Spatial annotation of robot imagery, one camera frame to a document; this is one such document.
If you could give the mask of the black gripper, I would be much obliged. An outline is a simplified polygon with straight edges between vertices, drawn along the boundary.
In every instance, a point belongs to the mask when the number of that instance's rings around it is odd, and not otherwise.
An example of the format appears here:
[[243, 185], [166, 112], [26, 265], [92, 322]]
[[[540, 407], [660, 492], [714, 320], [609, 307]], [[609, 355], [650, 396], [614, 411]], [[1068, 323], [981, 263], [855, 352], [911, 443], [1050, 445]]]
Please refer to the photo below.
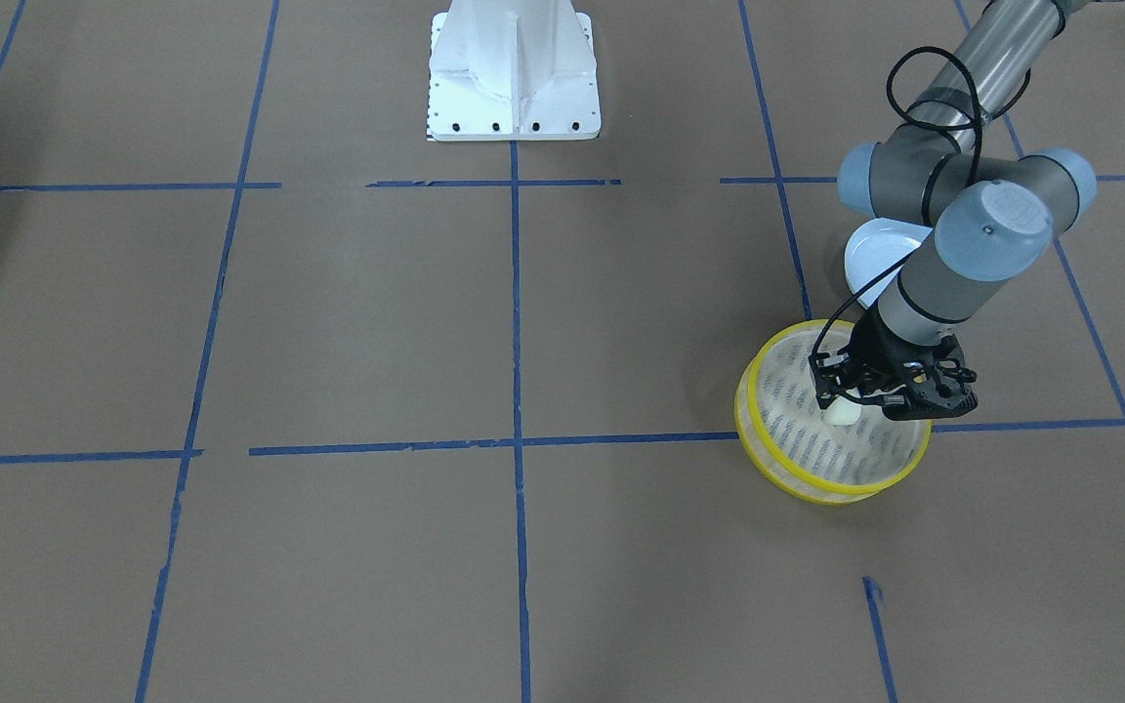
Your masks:
[[940, 337], [918, 344], [899, 337], [879, 310], [866, 310], [847, 343], [847, 382], [910, 382], [932, 366]]

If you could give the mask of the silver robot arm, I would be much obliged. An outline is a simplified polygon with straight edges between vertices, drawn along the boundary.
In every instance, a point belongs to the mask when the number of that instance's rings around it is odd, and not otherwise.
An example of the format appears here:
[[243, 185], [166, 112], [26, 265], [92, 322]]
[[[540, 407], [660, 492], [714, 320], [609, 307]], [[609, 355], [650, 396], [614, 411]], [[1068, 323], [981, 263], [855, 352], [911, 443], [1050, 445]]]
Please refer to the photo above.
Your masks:
[[956, 49], [920, 46], [890, 70], [885, 97], [900, 124], [845, 156], [838, 192], [866, 217], [930, 232], [879, 277], [848, 345], [816, 357], [827, 386], [872, 394], [925, 378], [958, 394], [973, 382], [957, 328], [1097, 196], [1094, 168], [1070, 150], [986, 154], [988, 125], [1022, 99], [1036, 58], [1081, 10], [1080, 1], [991, 1]]

